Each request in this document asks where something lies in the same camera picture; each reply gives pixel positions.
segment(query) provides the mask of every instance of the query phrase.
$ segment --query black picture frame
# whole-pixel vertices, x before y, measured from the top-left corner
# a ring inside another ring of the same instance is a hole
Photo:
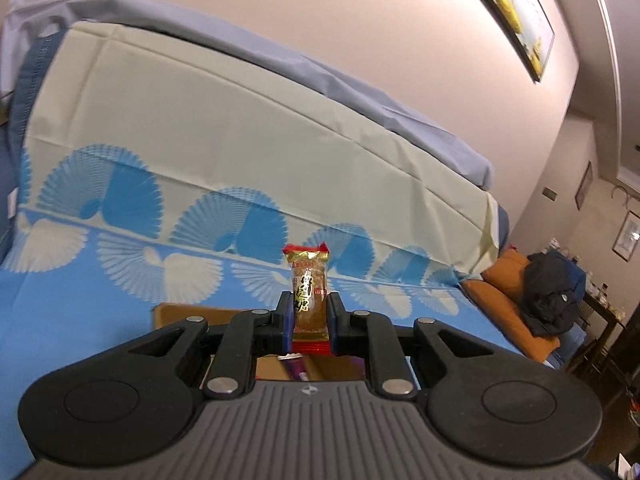
[[[629,241],[628,237],[625,236],[626,232],[629,229],[630,222],[634,223],[634,232],[640,233],[640,216],[638,216],[633,211],[627,211],[625,215],[625,220],[622,222],[622,226],[620,227],[620,231],[618,231],[618,235],[616,236],[616,241],[613,242],[613,247],[611,250],[615,252],[620,258],[628,262],[631,257],[634,255],[634,251],[636,250],[636,245],[638,244],[638,239],[634,238]],[[631,248],[626,247],[626,243],[631,244]]]
[[[551,29],[551,32],[553,34],[553,37],[551,39],[551,43],[549,44],[549,48],[548,48],[549,53],[550,53],[551,50],[553,49],[554,41],[556,40],[556,32],[553,30],[553,27],[551,25],[551,21],[549,21],[549,18],[546,15],[546,12],[542,7],[542,4],[540,4],[540,0],[537,0],[537,1],[538,1],[538,4],[540,5],[540,9],[542,10],[542,13],[544,14],[544,16],[546,18],[547,23],[549,24],[549,28]],[[500,10],[500,8],[497,6],[497,4],[494,2],[494,0],[482,0],[482,2],[484,3],[484,6],[489,10],[489,12],[491,12],[491,14],[493,15],[493,17],[496,20],[496,22],[498,22],[498,24],[500,25],[500,27],[504,31],[505,36],[510,41],[511,45],[513,46],[513,49],[516,51],[516,53],[520,57],[520,60],[522,61],[523,65],[525,66],[525,68],[529,72],[529,75],[531,76],[531,79],[533,79],[533,81],[539,83],[542,80],[543,74],[545,73],[546,62],[548,61],[548,57],[545,60],[544,65],[542,66],[542,72],[540,74],[538,74],[536,72],[536,70],[534,69],[534,67],[533,67],[533,65],[532,65],[532,63],[531,63],[531,61],[529,59],[529,56],[527,54],[527,51],[526,51],[525,47],[523,46],[523,44],[520,43],[520,40],[518,39],[516,33],[511,28],[511,25],[509,24],[508,20],[505,18],[504,14]]]
[[[591,161],[589,161],[587,169],[584,170],[584,173],[582,174],[578,191],[575,192],[575,205],[577,206],[578,211],[582,209],[584,199],[587,197],[591,184],[593,184],[593,166],[591,165]]]

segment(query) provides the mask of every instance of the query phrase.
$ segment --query ceiling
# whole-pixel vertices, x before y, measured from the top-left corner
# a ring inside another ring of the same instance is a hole
[[[594,121],[602,177],[640,192],[640,0],[558,0],[580,69],[570,107]]]

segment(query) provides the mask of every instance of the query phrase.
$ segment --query white tag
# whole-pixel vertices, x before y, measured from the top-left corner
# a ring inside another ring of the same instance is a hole
[[[6,197],[6,210],[7,210],[7,216],[9,217],[9,220],[11,220],[11,218],[13,218],[15,216],[15,205],[18,202],[18,188],[14,187],[14,190],[9,193],[9,195],[7,195]]]

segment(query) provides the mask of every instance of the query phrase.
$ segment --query picture frame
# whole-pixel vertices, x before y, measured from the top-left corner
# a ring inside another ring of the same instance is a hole
[[[612,250],[628,262],[636,250],[638,240],[640,240],[640,216],[632,211],[627,211],[625,221],[622,222]]]
[[[535,82],[542,79],[556,34],[539,0],[482,0]]]
[[[587,169],[584,170],[582,174],[582,180],[580,181],[580,186],[578,186],[578,191],[575,192],[575,205],[578,207],[578,211],[582,209],[582,205],[584,204],[584,199],[587,198],[587,192],[593,183],[593,166],[591,165],[591,161],[587,164]]]

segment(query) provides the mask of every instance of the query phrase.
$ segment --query red object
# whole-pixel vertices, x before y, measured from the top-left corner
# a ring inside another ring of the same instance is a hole
[[[292,253],[292,252],[299,252],[299,251],[309,251],[312,253],[328,253],[329,252],[329,248],[326,246],[326,244],[324,242],[322,242],[320,245],[318,245],[318,247],[306,247],[304,245],[294,245],[294,244],[287,244],[282,248],[282,252],[287,254],[287,253]]]
[[[294,341],[291,345],[293,354],[333,355],[328,341]]]

